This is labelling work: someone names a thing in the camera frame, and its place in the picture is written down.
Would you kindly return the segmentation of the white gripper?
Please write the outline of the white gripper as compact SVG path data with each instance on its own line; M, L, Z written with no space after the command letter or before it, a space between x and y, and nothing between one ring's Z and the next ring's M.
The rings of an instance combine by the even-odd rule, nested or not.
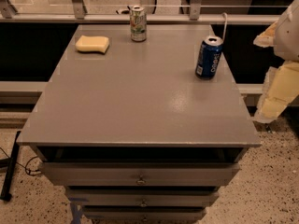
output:
M253 44L261 48L274 46L275 55L286 60L266 73L253 117L257 122L271 123L299 95L299 0L293 0L278 22L257 35Z

